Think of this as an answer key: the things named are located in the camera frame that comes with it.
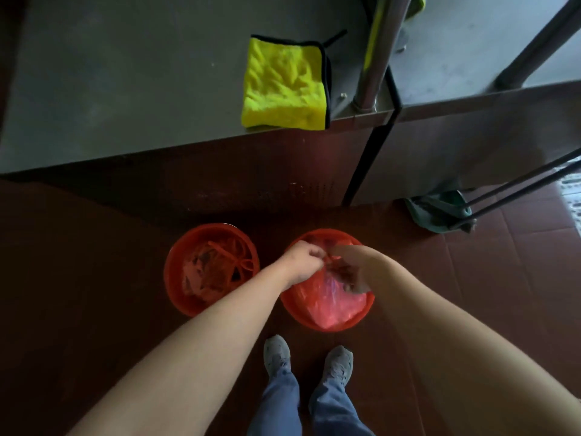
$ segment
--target red plastic bag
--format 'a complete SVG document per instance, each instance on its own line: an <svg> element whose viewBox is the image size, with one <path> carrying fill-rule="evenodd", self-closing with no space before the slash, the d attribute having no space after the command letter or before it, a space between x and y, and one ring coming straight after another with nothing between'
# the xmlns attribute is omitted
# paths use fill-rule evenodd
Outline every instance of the red plastic bag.
<svg viewBox="0 0 581 436"><path fill-rule="evenodd" d="M322 247L327 252L335 245L353 244L348 239L320 238L309 235L304 240ZM337 328L367 308L365 293L346 292L344 284L337 281L330 272L333 261L338 258L327 257L326 266L323 269L307 281L293 286L296 306L304 310L304 313L324 330Z"/></svg>

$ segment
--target person's right hand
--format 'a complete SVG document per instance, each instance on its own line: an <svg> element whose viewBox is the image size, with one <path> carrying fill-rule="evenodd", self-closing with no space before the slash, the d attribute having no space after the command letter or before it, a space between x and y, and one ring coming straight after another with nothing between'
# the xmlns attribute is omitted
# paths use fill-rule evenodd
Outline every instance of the person's right hand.
<svg viewBox="0 0 581 436"><path fill-rule="evenodd" d="M367 246L337 245L330 249L330 256L339 256L328 266L328 271L345 284L346 290L355 293L369 292L366 275L380 258L385 258L381 252Z"/></svg>

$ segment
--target blue jeans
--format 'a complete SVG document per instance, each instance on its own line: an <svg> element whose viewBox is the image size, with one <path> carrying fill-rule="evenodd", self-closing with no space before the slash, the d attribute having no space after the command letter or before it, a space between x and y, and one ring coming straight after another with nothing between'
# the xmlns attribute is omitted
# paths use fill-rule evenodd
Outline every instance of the blue jeans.
<svg viewBox="0 0 581 436"><path fill-rule="evenodd" d="M282 367L269 381L262 403L248 428L248 436L300 436L299 383ZM355 407L338 381L329 378L313 392L309 402L317 436L373 436L357 417Z"/></svg>

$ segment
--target forearm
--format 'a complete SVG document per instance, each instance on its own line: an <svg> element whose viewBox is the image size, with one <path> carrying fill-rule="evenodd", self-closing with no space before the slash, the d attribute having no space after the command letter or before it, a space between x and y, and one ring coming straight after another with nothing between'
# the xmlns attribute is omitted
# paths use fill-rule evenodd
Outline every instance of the forearm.
<svg viewBox="0 0 581 436"><path fill-rule="evenodd" d="M580 434L576 398L533 360L393 260L374 261L368 284L456 434Z"/></svg>
<svg viewBox="0 0 581 436"><path fill-rule="evenodd" d="M287 284L270 266L207 308L137 364L71 434L202 435Z"/></svg>

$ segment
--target shoe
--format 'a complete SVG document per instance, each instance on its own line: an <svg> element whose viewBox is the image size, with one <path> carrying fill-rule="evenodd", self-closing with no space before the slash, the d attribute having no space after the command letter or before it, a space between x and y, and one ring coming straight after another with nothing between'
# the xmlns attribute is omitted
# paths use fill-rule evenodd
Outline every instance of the shoe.
<svg viewBox="0 0 581 436"><path fill-rule="evenodd" d="M291 369L291 350L280 335L274 335L264 342L264 366L268 376L272 378L281 367Z"/></svg>
<svg viewBox="0 0 581 436"><path fill-rule="evenodd" d="M321 383L329 378L338 380L343 387L347 385L353 373L353 353L343 346L331 350L325 358L325 368Z"/></svg>

